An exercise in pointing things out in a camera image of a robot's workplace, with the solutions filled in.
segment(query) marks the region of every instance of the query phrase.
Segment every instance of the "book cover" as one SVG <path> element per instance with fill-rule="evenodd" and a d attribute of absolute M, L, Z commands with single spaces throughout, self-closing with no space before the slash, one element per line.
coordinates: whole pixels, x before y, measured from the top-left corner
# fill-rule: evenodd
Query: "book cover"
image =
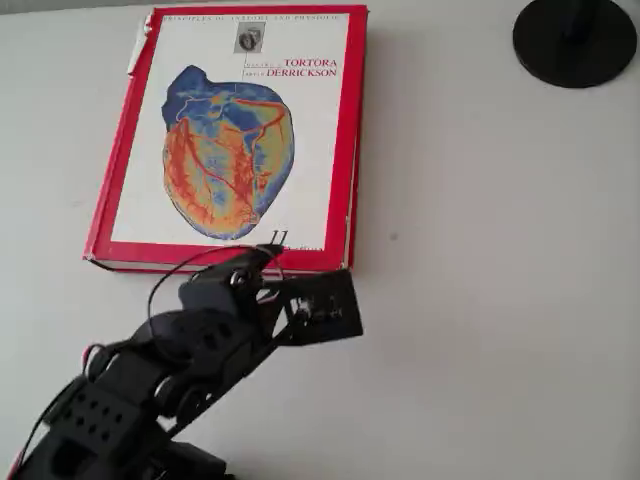
<path fill-rule="evenodd" d="M 154 10 L 85 258 L 275 242 L 287 270 L 348 265 L 365 26 L 363 6 Z"/>

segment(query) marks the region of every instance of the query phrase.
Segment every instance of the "black cable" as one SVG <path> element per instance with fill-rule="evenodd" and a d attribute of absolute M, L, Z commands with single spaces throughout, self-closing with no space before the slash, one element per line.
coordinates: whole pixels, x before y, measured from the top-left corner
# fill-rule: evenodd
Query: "black cable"
<path fill-rule="evenodd" d="M 31 433 L 29 434 L 29 437 L 27 438 L 27 441 L 24 444 L 24 447 L 22 447 L 22 450 L 20 450 L 20 453 L 16 457 L 15 463 L 11 468 L 11 472 L 9 473 L 8 480 L 11 480 L 24 464 L 24 458 L 27 454 L 27 450 L 29 449 L 29 445 L 31 445 L 31 442 L 33 441 L 33 437 L 38 431 L 38 427 L 40 427 L 45 417 L 49 414 L 49 412 L 51 412 L 51 409 L 56 405 L 56 403 L 58 403 L 58 400 L 60 400 L 64 396 L 64 394 L 67 393 L 67 391 L 73 384 L 74 384 L 74 381 L 72 380 L 67 384 L 66 387 L 60 390 L 60 392 L 53 398 L 53 400 L 51 400 L 51 402 L 49 402 L 49 405 L 47 405 L 44 411 L 40 414 L 40 416 L 36 420 L 36 423 L 33 425 L 33 428 L 31 429 Z"/>
<path fill-rule="evenodd" d="M 278 263 L 276 255 L 273 254 L 272 252 L 270 252 L 269 250 L 267 250 L 266 248 L 261 248 L 259 246 L 255 246 L 255 245 L 225 245 L 225 246 L 208 248 L 207 250 L 204 250 L 202 252 L 196 253 L 195 255 L 192 255 L 191 257 L 187 258 L 186 260 L 180 262 L 178 265 L 176 265 L 171 270 L 169 270 L 167 273 L 165 273 L 160 278 L 160 280 L 158 280 L 158 282 L 151 289 L 151 292 L 149 292 L 149 298 L 147 299 L 147 323 L 149 324 L 149 336 L 151 337 L 151 341 L 154 343 L 156 349 L 160 352 L 160 355 L 162 355 L 163 357 L 165 357 L 165 358 L 167 358 L 169 360 L 177 362 L 177 363 L 184 363 L 185 362 L 184 359 L 178 358 L 178 357 L 176 357 L 174 355 L 171 355 L 166 350 L 163 350 L 163 347 L 161 346 L 160 342 L 156 341 L 156 330 L 155 330 L 155 327 L 154 327 L 154 324 L 153 324 L 153 318 L 151 316 L 151 305 L 153 303 L 153 297 L 155 296 L 156 292 L 158 291 L 158 288 L 160 288 L 160 285 L 162 285 L 165 282 L 165 280 L 167 280 L 167 278 L 172 276 L 174 273 L 176 273 L 182 267 L 187 265 L 189 262 L 193 262 L 194 260 L 196 260 L 196 259 L 198 259 L 200 257 L 203 257 L 204 255 L 208 255 L 209 253 L 217 252 L 219 250 L 230 250 L 230 249 L 238 249 L 238 248 L 241 248 L 243 250 L 247 250 L 247 249 L 249 249 L 249 250 L 257 250 L 257 251 L 260 251 L 260 252 L 263 252 L 263 253 L 266 253 L 267 255 L 269 255 L 271 257 L 271 259 L 276 263 L 276 266 L 280 270 L 280 274 L 284 279 L 284 271 L 283 271 L 282 267 L 280 266 L 280 264 Z"/>

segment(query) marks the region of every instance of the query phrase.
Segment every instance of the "round black base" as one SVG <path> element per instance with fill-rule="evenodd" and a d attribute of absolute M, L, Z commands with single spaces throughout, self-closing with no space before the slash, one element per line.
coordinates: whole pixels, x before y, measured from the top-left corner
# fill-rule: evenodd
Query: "round black base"
<path fill-rule="evenodd" d="M 565 37 L 570 12 L 566 0 L 534 0 L 513 29 L 513 45 L 529 72 L 552 85 L 588 88 L 617 77 L 636 53 L 633 22 L 618 5 L 602 0 L 586 41 Z"/>

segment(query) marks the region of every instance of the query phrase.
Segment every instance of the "heart illustration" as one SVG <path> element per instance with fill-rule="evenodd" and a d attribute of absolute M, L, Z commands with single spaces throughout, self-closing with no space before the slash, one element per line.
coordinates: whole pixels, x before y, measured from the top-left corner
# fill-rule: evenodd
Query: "heart illustration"
<path fill-rule="evenodd" d="M 198 232 L 232 240 L 260 222 L 294 157 L 291 112 L 269 87 L 189 66 L 167 89 L 164 186 Z"/>

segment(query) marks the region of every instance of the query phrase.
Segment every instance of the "anatomy textbook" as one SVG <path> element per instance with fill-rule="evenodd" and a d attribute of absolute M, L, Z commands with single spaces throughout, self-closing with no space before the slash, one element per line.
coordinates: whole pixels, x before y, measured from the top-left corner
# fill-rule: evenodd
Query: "anatomy textbook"
<path fill-rule="evenodd" d="M 289 271 L 350 266 L 366 16 L 353 5 L 155 9 L 85 258 L 161 271 L 215 246 L 273 242 Z"/>

